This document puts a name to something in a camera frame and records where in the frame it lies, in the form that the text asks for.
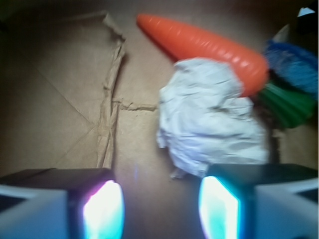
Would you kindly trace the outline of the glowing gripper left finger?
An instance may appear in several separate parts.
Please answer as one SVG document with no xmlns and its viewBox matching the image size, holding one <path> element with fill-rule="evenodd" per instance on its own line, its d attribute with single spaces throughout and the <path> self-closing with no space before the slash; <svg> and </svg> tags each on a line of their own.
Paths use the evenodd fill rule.
<svg viewBox="0 0 319 239">
<path fill-rule="evenodd" d="M 0 179 L 3 239 L 119 239 L 123 230 L 123 191 L 109 169 L 27 169 Z"/>
</svg>

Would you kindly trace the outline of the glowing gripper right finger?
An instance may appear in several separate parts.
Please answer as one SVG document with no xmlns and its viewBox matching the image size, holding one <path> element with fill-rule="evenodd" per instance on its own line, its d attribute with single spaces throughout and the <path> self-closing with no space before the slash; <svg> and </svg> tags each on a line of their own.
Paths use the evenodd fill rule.
<svg viewBox="0 0 319 239">
<path fill-rule="evenodd" d="M 202 178 L 207 239 L 316 239 L 319 173 L 297 164 L 216 164 Z"/>
</svg>

